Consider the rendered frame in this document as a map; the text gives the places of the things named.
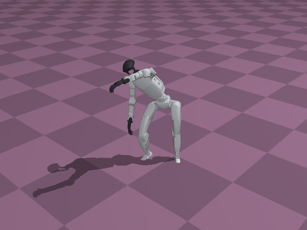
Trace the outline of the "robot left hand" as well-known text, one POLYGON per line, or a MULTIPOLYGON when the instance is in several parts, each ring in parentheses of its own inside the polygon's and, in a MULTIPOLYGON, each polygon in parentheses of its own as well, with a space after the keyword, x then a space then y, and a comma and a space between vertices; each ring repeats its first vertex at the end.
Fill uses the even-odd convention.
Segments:
POLYGON ((117 86, 120 86, 121 84, 126 84, 126 83, 128 83, 130 81, 130 79, 129 78, 127 78, 127 79, 121 79, 121 80, 119 80, 119 81, 117 81, 117 82, 115 82, 113 85, 111 85, 110 86, 110 88, 109 88, 109 91, 110 91, 110 93, 114 93, 114 89, 117 87, 117 86))

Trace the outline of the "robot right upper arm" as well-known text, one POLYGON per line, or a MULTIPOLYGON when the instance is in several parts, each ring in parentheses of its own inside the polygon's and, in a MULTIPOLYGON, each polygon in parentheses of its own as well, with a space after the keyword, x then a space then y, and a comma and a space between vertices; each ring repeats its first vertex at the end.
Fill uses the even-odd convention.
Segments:
POLYGON ((133 85, 132 81, 129 83, 129 94, 130 94, 129 104, 135 105, 137 102, 137 99, 135 99, 136 87, 133 85))

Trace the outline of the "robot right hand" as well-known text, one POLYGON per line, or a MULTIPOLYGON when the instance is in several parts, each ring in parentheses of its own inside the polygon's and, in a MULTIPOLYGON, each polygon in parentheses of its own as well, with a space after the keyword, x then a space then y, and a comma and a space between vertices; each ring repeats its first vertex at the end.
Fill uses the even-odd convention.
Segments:
POLYGON ((129 118, 129 120, 128 120, 128 133, 130 134, 130 135, 133 135, 133 131, 131 131, 131 129, 130 129, 130 126, 131 126, 131 123, 132 123, 133 121, 132 121, 132 118, 130 117, 129 118))

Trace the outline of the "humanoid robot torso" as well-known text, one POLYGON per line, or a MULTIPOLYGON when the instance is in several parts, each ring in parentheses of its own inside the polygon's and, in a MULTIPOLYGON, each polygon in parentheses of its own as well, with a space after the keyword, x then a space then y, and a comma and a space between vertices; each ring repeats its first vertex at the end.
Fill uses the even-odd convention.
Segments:
POLYGON ((165 86, 163 82, 155 75, 153 78, 141 78, 133 81, 133 85, 137 87, 147 96, 157 99, 158 108, 167 109, 170 106, 170 96, 164 93, 165 86))

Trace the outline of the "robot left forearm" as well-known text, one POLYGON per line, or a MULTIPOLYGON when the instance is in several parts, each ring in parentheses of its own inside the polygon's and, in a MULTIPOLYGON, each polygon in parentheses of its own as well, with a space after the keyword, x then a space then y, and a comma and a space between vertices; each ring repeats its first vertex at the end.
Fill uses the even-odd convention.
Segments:
POLYGON ((143 78, 143 73, 142 73, 143 70, 145 70, 145 69, 142 69, 142 70, 140 70, 136 73, 133 73, 129 76, 125 76, 123 79, 125 80, 125 79, 129 78, 130 81, 128 83, 130 83, 131 81, 135 81, 137 79, 141 79, 141 78, 143 78))

